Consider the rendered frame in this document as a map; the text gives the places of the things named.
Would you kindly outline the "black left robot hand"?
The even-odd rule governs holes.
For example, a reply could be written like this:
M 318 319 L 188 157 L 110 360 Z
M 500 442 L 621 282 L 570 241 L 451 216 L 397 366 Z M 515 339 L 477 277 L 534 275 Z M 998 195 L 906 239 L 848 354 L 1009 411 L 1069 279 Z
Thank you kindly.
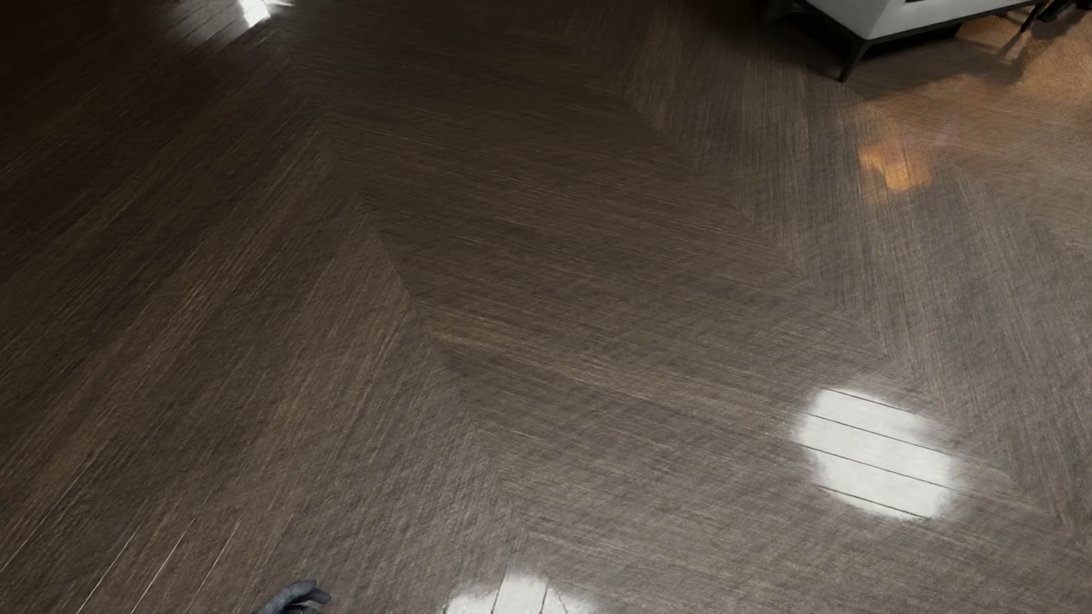
M 314 580 L 302 580 L 287 585 L 259 605 L 251 614 L 322 614 L 332 597 Z

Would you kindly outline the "white sofa with black legs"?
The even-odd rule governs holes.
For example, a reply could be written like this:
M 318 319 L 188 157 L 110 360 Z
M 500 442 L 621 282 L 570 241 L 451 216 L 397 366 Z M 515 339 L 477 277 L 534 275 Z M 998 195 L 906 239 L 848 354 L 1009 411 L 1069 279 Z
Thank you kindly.
M 1026 31 L 1053 0 L 794 0 L 804 10 L 843 33 L 850 49 L 839 83 L 852 76 L 873 47 L 919 34 L 1033 7 L 1021 25 Z

